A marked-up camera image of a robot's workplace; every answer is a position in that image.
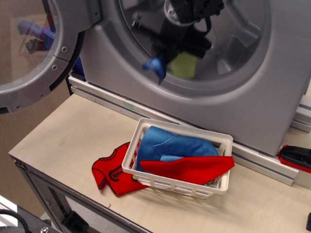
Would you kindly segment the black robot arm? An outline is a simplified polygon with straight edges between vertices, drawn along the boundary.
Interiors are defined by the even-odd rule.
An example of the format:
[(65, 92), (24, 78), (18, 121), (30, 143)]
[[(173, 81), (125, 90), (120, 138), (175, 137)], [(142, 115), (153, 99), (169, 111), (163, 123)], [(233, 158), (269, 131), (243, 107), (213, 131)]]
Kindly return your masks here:
[(203, 58), (212, 43), (206, 38), (211, 31), (211, 17), (225, 8), (222, 0), (166, 0), (160, 6), (160, 19), (154, 13), (133, 13), (132, 30), (149, 36), (152, 56), (170, 63), (179, 53)]

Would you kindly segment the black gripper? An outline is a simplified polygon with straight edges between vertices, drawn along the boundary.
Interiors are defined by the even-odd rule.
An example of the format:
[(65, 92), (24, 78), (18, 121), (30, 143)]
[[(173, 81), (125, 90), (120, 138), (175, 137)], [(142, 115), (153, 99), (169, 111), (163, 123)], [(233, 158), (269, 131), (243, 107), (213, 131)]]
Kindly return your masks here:
[(181, 52), (203, 58), (212, 47), (205, 38), (207, 33), (196, 30), (193, 24), (176, 25), (164, 15), (156, 16), (147, 12), (134, 12), (132, 20), (132, 30), (150, 38), (151, 55), (162, 55), (166, 63), (170, 63)]

